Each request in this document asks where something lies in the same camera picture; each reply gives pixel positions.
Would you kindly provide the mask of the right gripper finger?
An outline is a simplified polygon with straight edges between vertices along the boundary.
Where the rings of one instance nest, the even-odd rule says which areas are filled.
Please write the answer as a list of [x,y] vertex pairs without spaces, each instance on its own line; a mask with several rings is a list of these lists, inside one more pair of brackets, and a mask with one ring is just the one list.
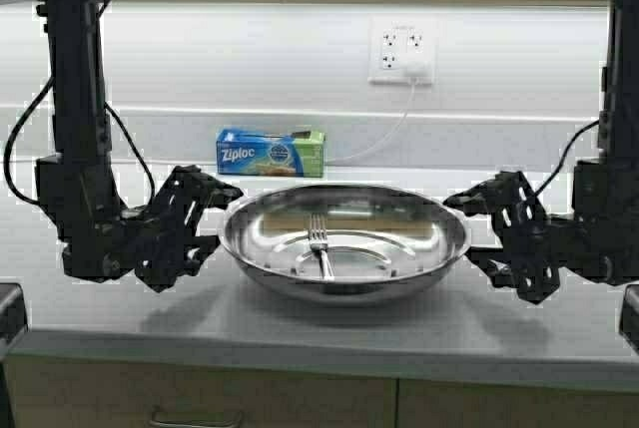
[[472,246],[466,257],[488,277],[493,287],[509,287],[509,261],[501,248]]
[[449,196],[443,202],[445,207],[462,212],[466,216],[492,214],[494,200],[491,189],[477,185],[461,193]]

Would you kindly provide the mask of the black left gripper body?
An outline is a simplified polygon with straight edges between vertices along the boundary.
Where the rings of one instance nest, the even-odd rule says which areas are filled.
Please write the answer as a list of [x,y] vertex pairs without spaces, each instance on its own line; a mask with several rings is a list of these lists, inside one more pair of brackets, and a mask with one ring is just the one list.
[[134,219],[133,237],[125,248],[125,260],[135,275],[160,293],[184,275],[185,252],[198,236],[206,209],[201,204],[204,181],[212,176],[196,166],[173,168],[152,201]]

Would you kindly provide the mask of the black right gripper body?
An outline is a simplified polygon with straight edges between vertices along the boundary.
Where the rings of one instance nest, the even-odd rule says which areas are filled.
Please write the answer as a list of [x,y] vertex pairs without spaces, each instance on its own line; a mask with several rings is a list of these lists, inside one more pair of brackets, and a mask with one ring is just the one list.
[[492,192],[494,211],[488,215],[509,261],[508,288],[528,303],[541,303],[560,286],[545,209],[522,172],[500,172],[479,185]]

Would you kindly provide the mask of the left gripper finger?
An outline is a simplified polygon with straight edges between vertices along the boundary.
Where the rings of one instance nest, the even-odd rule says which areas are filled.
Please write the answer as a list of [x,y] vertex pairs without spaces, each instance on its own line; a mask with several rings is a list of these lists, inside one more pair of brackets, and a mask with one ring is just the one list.
[[198,235],[192,239],[185,252],[185,272],[199,273],[204,262],[220,246],[217,235]]
[[244,192],[235,186],[215,178],[208,178],[204,181],[201,204],[206,210],[220,209],[225,211],[231,203],[241,199],[244,195]]

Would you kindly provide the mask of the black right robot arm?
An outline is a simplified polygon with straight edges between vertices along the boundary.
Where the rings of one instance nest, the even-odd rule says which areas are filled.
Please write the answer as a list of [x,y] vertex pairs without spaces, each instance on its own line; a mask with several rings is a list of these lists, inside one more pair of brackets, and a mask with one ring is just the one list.
[[486,214],[499,248],[472,247],[467,258],[496,288],[513,288],[539,304],[560,286],[567,268],[595,283],[638,278],[638,0],[607,0],[603,108],[583,127],[598,132],[598,154],[574,166],[572,212],[548,213],[522,172],[500,172],[445,205],[467,216]]

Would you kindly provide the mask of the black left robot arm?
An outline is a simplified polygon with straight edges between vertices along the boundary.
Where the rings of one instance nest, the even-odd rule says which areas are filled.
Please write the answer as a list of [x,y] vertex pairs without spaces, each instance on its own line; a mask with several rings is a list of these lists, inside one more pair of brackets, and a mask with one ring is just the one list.
[[103,72],[101,18],[112,0],[36,1],[50,55],[40,94],[54,102],[55,152],[35,164],[32,205],[56,228],[64,272],[92,282],[134,273],[157,292],[197,275],[220,244],[199,235],[203,213],[225,209],[241,191],[178,166],[143,206],[129,207],[111,166],[111,128],[120,118],[107,102]]

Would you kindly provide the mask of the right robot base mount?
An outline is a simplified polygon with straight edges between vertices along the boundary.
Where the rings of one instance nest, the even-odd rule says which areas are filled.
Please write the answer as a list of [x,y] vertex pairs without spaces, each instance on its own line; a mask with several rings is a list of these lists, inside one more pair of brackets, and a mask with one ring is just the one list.
[[619,333],[635,352],[639,350],[639,286],[629,284],[624,291]]

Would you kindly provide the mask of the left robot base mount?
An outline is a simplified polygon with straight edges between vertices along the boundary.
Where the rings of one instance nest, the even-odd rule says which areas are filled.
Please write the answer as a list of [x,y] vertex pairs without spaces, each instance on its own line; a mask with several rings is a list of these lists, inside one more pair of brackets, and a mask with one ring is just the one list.
[[1,284],[1,351],[7,351],[28,330],[28,315],[22,287]]

